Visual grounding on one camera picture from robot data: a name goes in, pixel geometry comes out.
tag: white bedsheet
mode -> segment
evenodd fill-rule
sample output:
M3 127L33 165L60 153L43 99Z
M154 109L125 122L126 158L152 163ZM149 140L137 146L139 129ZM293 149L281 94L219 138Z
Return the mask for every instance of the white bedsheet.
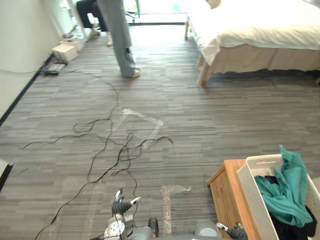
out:
M320 49L320 8L303 0L190 0L187 14L208 64L220 46Z

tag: wooden cabinet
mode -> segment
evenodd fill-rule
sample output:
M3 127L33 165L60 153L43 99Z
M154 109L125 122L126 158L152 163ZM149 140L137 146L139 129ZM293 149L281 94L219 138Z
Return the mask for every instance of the wooden cabinet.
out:
M245 163L244 159L225 160L207 184L211 188L218 221L227 227L240 222L249 240L261 240L237 175ZM231 239L226 233L223 237Z

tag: teal cloth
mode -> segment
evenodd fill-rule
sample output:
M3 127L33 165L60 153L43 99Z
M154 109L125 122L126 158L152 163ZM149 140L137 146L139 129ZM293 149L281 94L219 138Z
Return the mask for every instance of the teal cloth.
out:
M302 228L313 219L306 210L308 173L301 155L287 151L280 145L283 158L282 169L274 169L279 184L272 184L263 176L256 176L265 205L279 221Z

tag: cardboard box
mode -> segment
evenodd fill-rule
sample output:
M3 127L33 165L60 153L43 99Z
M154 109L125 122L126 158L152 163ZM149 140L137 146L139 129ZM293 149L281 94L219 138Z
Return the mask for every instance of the cardboard box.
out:
M85 40L83 38L73 37L73 38L64 39L60 43L61 44L68 44L70 46L73 46L79 52L84 47Z
M65 43L56 46L52 51L57 59L65 63L69 63L78 56L77 48Z

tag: white laundry basket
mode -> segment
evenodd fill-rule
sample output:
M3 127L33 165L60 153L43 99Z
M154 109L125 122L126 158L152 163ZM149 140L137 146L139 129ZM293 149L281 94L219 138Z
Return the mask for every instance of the white laundry basket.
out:
M238 170L238 176L259 235L263 240L279 240L254 177L274 176L274 169L281 169L284 164L282 155L250 156L245 162L243 167ZM315 236L311 239L320 240L320 194L309 175L307 177L309 186L305 205L312 211L318 222Z

